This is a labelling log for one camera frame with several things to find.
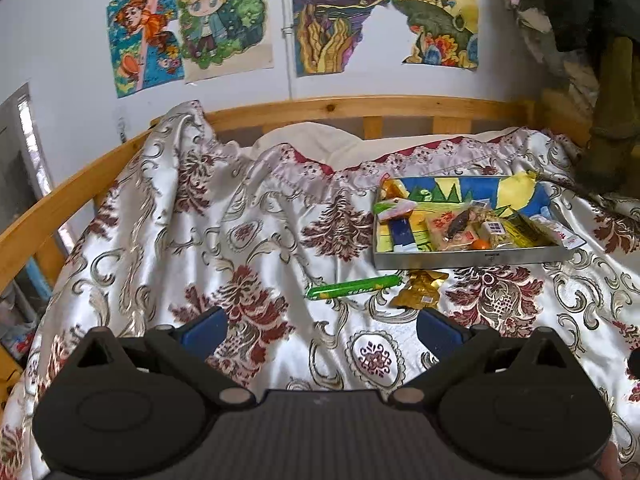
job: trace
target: green tube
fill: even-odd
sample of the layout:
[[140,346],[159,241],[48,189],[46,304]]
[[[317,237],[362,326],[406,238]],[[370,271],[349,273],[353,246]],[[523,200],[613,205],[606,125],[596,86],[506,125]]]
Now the green tube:
[[361,292],[372,292],[381,288],[389,288],[402,283],[397,274],[388,274],[367,280],[356,280],[354,282],[334,283],[333,285],[322,285],[310,288],[306,294],[308,300],[329,300],[330,298],[340,298],[341,296],[351,296]]

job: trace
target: bedspread pattern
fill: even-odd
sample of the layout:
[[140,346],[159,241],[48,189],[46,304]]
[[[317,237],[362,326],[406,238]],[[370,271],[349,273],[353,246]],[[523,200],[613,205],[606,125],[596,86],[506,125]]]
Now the bedspread pattern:
[[97,325],[139,336],[219,305],[229,329],[208,362],[258,396],[267,388],[388,395],[433,364],[415,335],[417,313],[388,306],[401,287],[327,302],[305,300],[306,288],[379,274],[370,211],[385,173],[522,170],[548,180],[556,213],[587,248],[570,262],[448,270],[439,307],[503,335],[557,330],[609,403],[626,478],[636,478],[640,381],[626,358],[640,346],[640,203],[580,198],[576,156],[568,140],[521,128],[494,142],[446,140],[334,172],[288,144],[251,160],[236,143],[217,142],[197,102],[175,107],[114,183],[63,269],[6,407],[0,479],[47,473],[31,436],[34,406]]

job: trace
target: torn poster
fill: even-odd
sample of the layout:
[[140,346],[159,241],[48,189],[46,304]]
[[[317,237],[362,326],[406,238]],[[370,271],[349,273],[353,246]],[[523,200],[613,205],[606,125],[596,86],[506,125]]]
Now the torn poster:
[[118,97],[184,77],[180,47],[166,26],[175,0],[112,0],[107,7],[111,64]]
[[177,0],[185,81],[273,66],[266,0]]
[[405,63],[476,68],[478,5],[476,0],[392,0],[417,34]]
[[293,0],[299,76],[343,72],[373,7],[388,0]]

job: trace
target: bed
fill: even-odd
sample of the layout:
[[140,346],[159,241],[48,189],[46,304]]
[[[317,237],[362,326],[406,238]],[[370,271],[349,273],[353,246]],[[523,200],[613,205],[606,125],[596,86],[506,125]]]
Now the bed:
[[[384,118],[407,116],[433,117],[433,133],[382,138]],[[364,140],[309,122],[332,118],[362,118]],[[509,127],[471,135],[478,120]],[[255,126],[265,135],[248,148],[214,133]],[[2,474],[46,474],[30,433],[33,409],[92,326],[137,336],[216,304],[230,324],[207,361],[257,396],[268,388],[389,394],[434,363],[415,336],[416,311],[388,305],[399,288],[326,303],[305,300],[306,288],[379,274],[370,211],[385,173],[524,170],[539,174],[587,248],[563,263],[445,269],[439,309],[503,335],[553,327],[608,403],[625,478],[636,478],[640,381],[626,358],[640,346],[640,202],[580,193],[572,167],[588,127],[544,102],[437,96],[173,108],[0,235],[0,286],[32,254],[55,283],[4,412]],[[91,200],[97,215],[65,263],[51,234]]]

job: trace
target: barcode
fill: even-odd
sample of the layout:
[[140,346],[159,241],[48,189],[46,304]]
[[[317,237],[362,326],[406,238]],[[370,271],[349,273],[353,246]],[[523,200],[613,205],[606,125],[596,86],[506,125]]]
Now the barcode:
[[486,222],[486,228],[492,235],[505,234],[504,227],[502,227],[500,222]]

